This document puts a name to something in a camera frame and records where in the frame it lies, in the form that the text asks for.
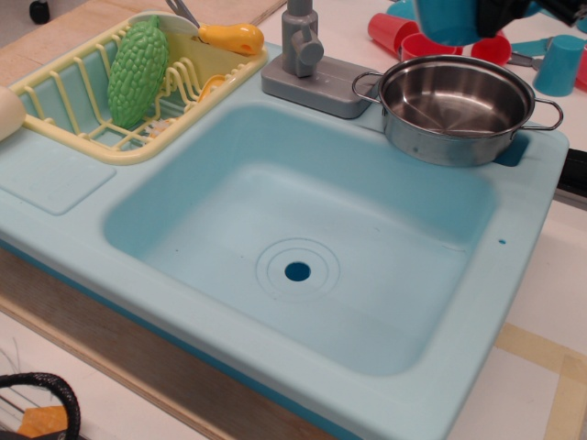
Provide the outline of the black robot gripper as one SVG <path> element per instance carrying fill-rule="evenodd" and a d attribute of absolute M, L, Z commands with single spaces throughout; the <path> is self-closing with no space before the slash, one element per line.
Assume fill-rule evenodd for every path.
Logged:
<path fill-rule="evenodd" d="M 524 17 L 530 3 L 530 0 L 478 0 L 478 35 L 494 37 L 509 23 Z M 534 0 L 534 3 L 569 27 L 586 18 L 586 0 Z"/>

